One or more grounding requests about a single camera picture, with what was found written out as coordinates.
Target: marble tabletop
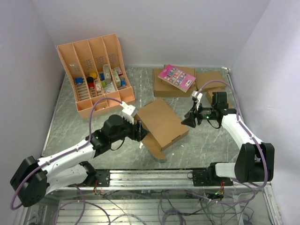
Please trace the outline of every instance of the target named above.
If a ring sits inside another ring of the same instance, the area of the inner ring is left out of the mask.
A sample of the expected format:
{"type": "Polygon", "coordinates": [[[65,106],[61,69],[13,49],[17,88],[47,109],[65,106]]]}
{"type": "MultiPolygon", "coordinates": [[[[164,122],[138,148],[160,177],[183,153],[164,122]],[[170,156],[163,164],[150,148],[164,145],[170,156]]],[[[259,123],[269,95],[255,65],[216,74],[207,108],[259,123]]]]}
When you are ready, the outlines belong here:
{"type": "MultiPolygon", "coordinates": [[[[197,72],[219,70],[226,81],[225,71],[221,68],[197,68],[197,72]]],[[[128,67],[126,73],[134,89],[135,106],[137,108],[156,99],[153,96],[152,67],[128,67]]],[[[235,105],[233,95],[229,88],[228,101],[235,105]]],[[[188,97],[165,97],[165,102],[181,118],[192,107],[192,100],[188,97]]],[[[203,95],[203,106],[210,104],[203,95]]],[[[56,112],[45,143],[42,156],[46,157],[65,150],[83,140],[88,135],[88,119],[82,120],[79,116],[71,84],[65,77],[60,96],[57,101],[56,112]]],[[[92,119],[92,130],[100,129],[104,121],[111,114],[120,114],[120,111],[110,112],[92,119]]],[[[120,142],[112,145],[116,148],[120,142]]],[[[229,133],[220,128],[211,127],[204,121],[200,126],[191,128],[187,136],[164,150],[167,160],[155,159],[145,146],[126,139],[118,151],[108,151],[91,160],[96,169],[159,169],[159,168],[191,168],[207,167],[212,162],[235,162],[239,149],[229,133]]]]}

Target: gray wall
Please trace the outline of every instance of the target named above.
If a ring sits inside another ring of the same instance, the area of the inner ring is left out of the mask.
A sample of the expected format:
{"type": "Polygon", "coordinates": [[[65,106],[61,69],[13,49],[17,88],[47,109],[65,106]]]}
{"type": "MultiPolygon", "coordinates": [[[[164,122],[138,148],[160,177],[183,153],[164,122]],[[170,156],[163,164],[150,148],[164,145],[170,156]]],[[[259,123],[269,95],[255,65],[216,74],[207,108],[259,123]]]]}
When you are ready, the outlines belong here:
{"type": "Polygon", "coordinates": [[[15,217],[11,177],[25,157],[41,154],[62,71],[32,2],[0,1],[0,224],[15,217]]]}
{"type": "Polygon", "coordinates": [[[32,0],[56,45],[116,33],[126,65],[226,66],[270,0],[32,0]]]}
{"type": "Polygon", "coordinates": [[[271,0],[232,68],[244,119],[274,144],[272,181],[285,224],[299,224],[300,1],[271,0]]]}

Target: floor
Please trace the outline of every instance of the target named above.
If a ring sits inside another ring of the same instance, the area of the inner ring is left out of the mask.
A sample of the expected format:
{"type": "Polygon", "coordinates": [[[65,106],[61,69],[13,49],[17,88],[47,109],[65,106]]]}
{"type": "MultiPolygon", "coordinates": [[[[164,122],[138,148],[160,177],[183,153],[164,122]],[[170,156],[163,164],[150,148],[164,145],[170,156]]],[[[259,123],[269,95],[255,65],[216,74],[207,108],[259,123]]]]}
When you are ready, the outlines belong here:
{"type": "MultiPolygon", "coordinates": [[[[137,108],[153,101],[152,67],[128,67],[126,73],[135,93],[137,108]]],[[[221,68],[197,68],[197,72],[219,70],[225,80],[225,71],[221,68]]],[[[229,88],[226,89],[228,101],[235,105],[229,88]]],[[[165,97],[165,102],[180,117],[191,108],[192,100],[188,97],[165,97]]],[[[205,95],[202,98],[204,106],[209,106],[205,95]]],[[[100,129],[112,112],[93,118],[92,130],[100,129]]],[[[42,156],[49,156],[72,147],[88,135],[88,120],[79,116],[73,91],[68,79],[65,79],[57,110],[52,123],[48,141],[42,156]]],[[[108,151],[94,158],[91,164],[97,169],[158,169],[158,168],[191,168],[207,167],[211,162],[234,162],[239,149],[234,140],[223,128],[215,130],[207,122],[196,128],[190,128],[189,134],[164,150],[167,160],[155,159],[145,146],[140,149],[138,142],[126,139],[118,151],[108,151]]]]}

